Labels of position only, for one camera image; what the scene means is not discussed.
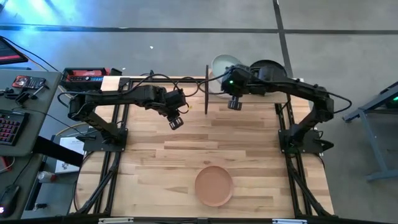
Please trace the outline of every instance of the wooden table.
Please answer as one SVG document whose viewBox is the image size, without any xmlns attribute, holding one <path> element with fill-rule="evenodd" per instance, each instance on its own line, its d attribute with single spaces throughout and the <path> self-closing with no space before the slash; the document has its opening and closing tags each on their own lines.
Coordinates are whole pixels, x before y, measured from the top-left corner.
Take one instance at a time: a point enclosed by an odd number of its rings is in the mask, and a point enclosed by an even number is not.
<svg viewBox="0 0 398 224">
<path fill-rule="evenodd" d="M 105 77 L 102 89 L 116 90 L 118 81 L 119 77 Z M 170 83 L 156 85 L 172 89 Z M 192 83 L 179 86 L 186 94 L 196 88 Z M 185 124 L 175 131 L 157 112 L 131 105 L 127 148 L 119 167 L 112 216 L 294 217 L 285 158 L 279 152 L 279 122 L 274 108 L 274 103 L 286 102 L 285 94 L 245 96 L 242 101 L 246 102 L 242 111 L 233 111 L 227 109 L 226 99 L 211 96 L 205 115 L 204 93 L 199 91 L 187 98 L 192 108 L 182 114 Z M 310 111 L 308 101 L 292 97 L 292 105 L 298 123 Z M 101 106 L 96 112 L 110 122 L 113 108 Z M 98 185 L 103 157 L 103 152 L 94 153 L 81 170 L 76 192 L 80 206 Z M 302 157 L 309 189 L 333 213 L 321 161 L 314 155 Z M 211 165 L 226 168 L 234 182 L 231 200 L 218 208 L 203 205 L 195 196 L 195 177 Z M 298 195 L 304 211 L 301 191 Z"/>
</svg>

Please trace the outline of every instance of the gray concrete floor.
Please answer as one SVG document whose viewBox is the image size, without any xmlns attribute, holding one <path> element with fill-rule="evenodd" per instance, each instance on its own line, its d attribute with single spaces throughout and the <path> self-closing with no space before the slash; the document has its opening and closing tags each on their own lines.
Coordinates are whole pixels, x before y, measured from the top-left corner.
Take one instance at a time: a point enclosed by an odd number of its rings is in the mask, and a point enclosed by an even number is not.
<svg viewBox="0 0 398 224">
<path fill-rule="evenodd" d="M 279 0 L 285 29 L 396 30 L 395 0 Z M 272 0 L 9 0 L 0 25 L 39 24 L 88 27 L 276 29 Z M 0 30 L 0 35 L 48 60 L 54 67 L 125 68 L 125 74 L 150 69 L 167 75 L 204 75 L 219 54 L 250 64 L 271 59 L 283 63 L 278 34 L 184 32 L 42 32 Z M 396 35 L 287 34 L 294 77 L 318 83 L 353 101 L 354 108 L 397 81 Z M 34 64 L 19 64 L 35 68 Z M 336 100 L 335 108 L 345 106 Z M 54 101 L 50 114 L 68 124 Z M 336 115 L 319 125 L 335 143 L 325 153 L 326 176 L 335 213 L 344 218 L 397 223 L 398 178 L 366 182 L 378 171 L 361 123 L 345 124 Z M 41 135 L 64 127 L 46 119 Z M 397 153 L 388 158 L 397 161 Z M 57 188 L 65 206 L 40 215 L 59 215 L 69 206 L 70 188 Z M 49 200 L 41 193 L 42 202 Z"/>
</svg>

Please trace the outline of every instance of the paper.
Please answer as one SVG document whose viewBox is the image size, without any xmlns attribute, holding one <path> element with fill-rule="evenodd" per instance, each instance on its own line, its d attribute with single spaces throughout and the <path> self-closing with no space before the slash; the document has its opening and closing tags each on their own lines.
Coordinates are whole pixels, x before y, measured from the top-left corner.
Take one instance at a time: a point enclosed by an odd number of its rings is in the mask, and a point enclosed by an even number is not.
<svg viewBox="0 0 398 224">
<path fill-rule="evenodd" d="M 85 145 L 84 142 L 77 140 L 77 138 L 70 137 L 70 138 L 61 138 L 60 146 L 63 146 L 67 149 L 73 150 L 77 153 L 84 154 L 83 146 Z M 62 174 L 67 172 L 78 172 L 79 167 L 67 164 L 63 161 L 57 161 L 57 166 L 55 167 L 56 174 Z"/>
</svg>

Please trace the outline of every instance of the desk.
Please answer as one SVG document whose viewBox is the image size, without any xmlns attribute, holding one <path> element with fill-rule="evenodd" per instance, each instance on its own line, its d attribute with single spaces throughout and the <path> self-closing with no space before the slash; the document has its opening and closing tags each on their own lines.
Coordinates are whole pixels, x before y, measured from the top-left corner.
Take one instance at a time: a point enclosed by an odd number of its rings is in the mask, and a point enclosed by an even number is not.
<svg viewBox="0 0 398 224">
<path fill-rule="evenodd" d="M 116 90 L 118 81 L 119 77 L 105 77 L 102 90 Z M 191 83 L 178 85 L 187 94 L 196 88 Z M 172 89 L 170 83 L 162 86 Z M 242 111 L 210 100 L 205 115 L 204 94 L 198 92 L 187 98 L 192 109 L 182 114 L 184 125 L 175 131 L 155 111 L 130 106 L 129 136 L 119 167 L 112 216 L 293 217 L 285 157 L 279 152 L 277 137 L 279 122 L 274 103 L 284 103 L 278 101 L 280 94 L 263 97 L 262 103 L 244 103 Z M 309 113 L 308 102 L 293 97 L 292 104 L 298 123 Z M 113 106 L 97 107 L 96 112 L 110 122 Z M 81 170 L 77 185 L 80 207 L 98 185 L 103 156 L 103 152 L 94 153 Z M 309 189 L 333 213 L 322 163 L 313 155 L 302 157 Z M 210 165 L 226 168 L 234 182 L 231 200 L 218 208 L 201 204 L 194 193 L 195 177 Z M 298 195 L 303 210 L 300 191 Z"/>
<path fill-rule="evenodd" d="M 37 95 L 38 98 L 36 100 L 28 100 L 24 103 L 24 105 L 28 109 L 47 113 L 50 108 L 52 98 L 54 97 L 54 94 L 57 90 L 58 82 L 61 79 L 61 73 L 38 72 L 28 70 L 0 70 L 0 89 L 11 87 L 14 79 L 18 75 L 27 75 L 31 77 L 40 77 L 46 79 L 46 84 L 50 89 L 40 92 Z M 1 109 L 3 110 L 11 110 L 18 107 L 15 101 L 5 99 L 5 97 L 3 96 L 0 97 L 0 105 Z M 27 161 L 31 157 L 30 152 L 33 149 L 36 138 L 39 135 L 40 129 L 45 119 L 45 115 L 42 113 L 34 111 L 24 112 L 30 113 L 30 116 L 28 123 L 25 126 L 24 131 L 21 133 L 17 144 L 14 147 L 0 145 L 0 155 L 17 156 L 15 158 L 15 163 L 12 166 L 12 171 L 0 174 L 0 194 L 3 193 L 6 186 L 13 183 L 19 172 L 22 170 L 22 168 L 26 165 Z M 25 171 L 21 174 L 18 181 L 16 182 L 16 184 L 21 187 L 19 191 L 16 211 L 10 217 L 6 219 L 0 218 L 0 220 L 12 220 L 21 217 L 42 160 L 43 155 L 33 155 L 33 158 L 30 160 L 29 165 L 25 168 Z"/>
</svg>

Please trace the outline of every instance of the black keyboard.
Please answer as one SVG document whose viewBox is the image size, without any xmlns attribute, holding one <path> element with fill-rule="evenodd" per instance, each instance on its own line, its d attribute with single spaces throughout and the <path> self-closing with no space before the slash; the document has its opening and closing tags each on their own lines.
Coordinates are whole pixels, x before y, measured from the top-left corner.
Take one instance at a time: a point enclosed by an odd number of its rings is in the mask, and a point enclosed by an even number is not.
<svg viewBox="0 0 398 224">
<path fill-rule="evenodd" d="M 0 110 L 0 144 L 15 146 L 28 117 L 29 113 Z"/>
</svg>

